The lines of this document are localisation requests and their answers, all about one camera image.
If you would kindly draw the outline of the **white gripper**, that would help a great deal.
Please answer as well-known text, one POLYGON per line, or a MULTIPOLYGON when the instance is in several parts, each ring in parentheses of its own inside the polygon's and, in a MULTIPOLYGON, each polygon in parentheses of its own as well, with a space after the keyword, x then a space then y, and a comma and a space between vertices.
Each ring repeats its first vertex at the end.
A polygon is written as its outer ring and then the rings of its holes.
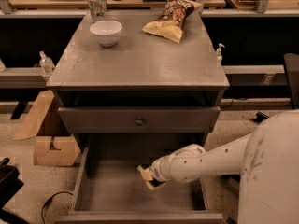
POLYGON ((163 156, 154 161, 151 165, 151 170, 147 165, 139 165, 137 170, 140 172, 142 179, 147 181, 146 185, 151 191, 164 187, 166 181, 173 179, 170 172, 170 158, 168 156, 163 156))

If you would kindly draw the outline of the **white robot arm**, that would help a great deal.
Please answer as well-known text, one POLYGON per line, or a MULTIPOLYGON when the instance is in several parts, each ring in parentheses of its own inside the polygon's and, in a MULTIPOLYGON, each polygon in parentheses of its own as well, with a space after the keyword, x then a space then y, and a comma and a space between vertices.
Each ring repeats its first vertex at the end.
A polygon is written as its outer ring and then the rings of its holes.
POLYGON ((238 224, 299 224, 299 110, 262 121, 210 151, 191 144, 138 167, 151 190, 204 175, 239 175, 238 224))

